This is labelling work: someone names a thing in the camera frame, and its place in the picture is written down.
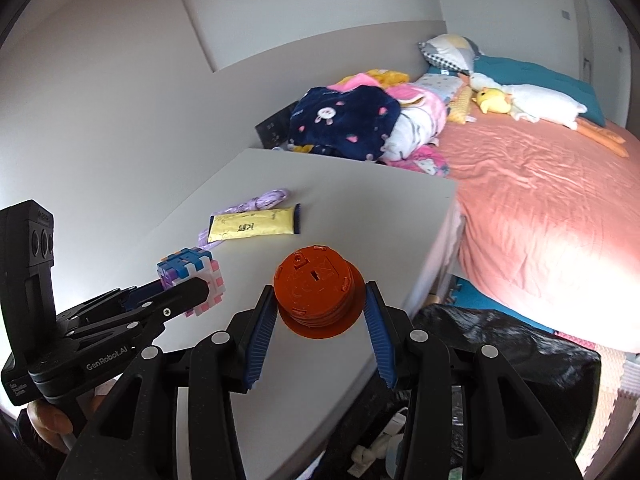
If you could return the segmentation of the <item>left hand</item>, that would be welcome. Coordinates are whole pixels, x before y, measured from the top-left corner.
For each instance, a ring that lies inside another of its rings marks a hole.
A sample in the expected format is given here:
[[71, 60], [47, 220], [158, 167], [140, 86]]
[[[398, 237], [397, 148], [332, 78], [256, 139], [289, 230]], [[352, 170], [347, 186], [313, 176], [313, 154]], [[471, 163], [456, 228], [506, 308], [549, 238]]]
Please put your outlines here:
[[[80, 397], [79, 405], [86, 419], [96, 412], [113, 385], [114, 382], [110, 380], [94, 388], [92, 393]], [[74, 427], [59, 408], [45, 400], [35, 400], [27, 404], [26, 413], [32, 428], [44, 442], [62, 453], [68, 453], [70, 447], [67, 440], [73, 437]]]

